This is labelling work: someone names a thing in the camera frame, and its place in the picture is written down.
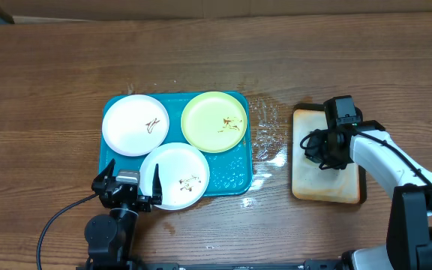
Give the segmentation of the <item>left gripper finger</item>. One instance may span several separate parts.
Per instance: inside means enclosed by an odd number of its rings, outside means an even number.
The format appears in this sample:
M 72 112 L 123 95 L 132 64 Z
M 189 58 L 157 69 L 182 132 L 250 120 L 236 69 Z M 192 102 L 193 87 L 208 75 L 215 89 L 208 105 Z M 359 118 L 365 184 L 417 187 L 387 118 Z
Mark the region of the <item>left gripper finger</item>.
M 159 177 L 159 164 L 157 163 L 154 168 L 151 204 L 160 205 L 161 203 L 162 203 L 162 187 L 161 187 L 161 180 Z
M 114 166 L 116 165 L 116 161 L 113 158 L 106 166 L 105 169 L 103 169 L 98 176 L 94 179 L 96 182 L 103 182 L 104 179 L 110 178 L 113 176 L 113 170 Z

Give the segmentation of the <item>yellow-green plate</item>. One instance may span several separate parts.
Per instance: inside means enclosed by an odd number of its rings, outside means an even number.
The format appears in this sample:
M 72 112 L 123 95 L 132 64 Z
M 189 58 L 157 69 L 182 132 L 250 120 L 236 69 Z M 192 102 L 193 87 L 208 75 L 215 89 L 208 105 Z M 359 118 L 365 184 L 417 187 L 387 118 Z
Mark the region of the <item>yellow-green plate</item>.
M 208 91 L 192 98 L 181 114 L 181 131 L 193 147 L 220 153 L 236 146 L 248 129 L 242 103 L 230 94 Z

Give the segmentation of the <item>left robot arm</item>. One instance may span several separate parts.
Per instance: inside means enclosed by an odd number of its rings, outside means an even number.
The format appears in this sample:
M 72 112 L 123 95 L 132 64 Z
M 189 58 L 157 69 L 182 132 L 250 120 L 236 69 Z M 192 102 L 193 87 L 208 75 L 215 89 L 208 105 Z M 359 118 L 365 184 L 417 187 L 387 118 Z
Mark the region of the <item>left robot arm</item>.
M 147 269 L 146 264 L 131 255 L 139 213 L 150 212 L 162 203 L 159 167 L 150 175 L 152 193 L 139 193 L 140 173 L 121 170 L 113 175 L 111 160 L 91 184 L 91 189 L 109 214 L 93 217 L 85 226 L 88 243 L 87 269 Z

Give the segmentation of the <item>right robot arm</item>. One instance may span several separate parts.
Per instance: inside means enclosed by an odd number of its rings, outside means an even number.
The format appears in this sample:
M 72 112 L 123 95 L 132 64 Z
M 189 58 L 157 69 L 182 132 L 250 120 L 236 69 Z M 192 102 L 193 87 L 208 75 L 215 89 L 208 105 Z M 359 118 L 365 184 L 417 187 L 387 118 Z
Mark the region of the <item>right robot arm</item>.
M 330 132 L 316 128 L 312 121 L 294 124 L 295 196 L 311 199 L 309 188 L 354 164 L 369 173 L 392 200 L 386 243 L 347 251 L 334 269 L 432 269 L 432 172 L 403 152 L 376 121 L 337 130 L 333 145 L 337 159 L 329 157 Z

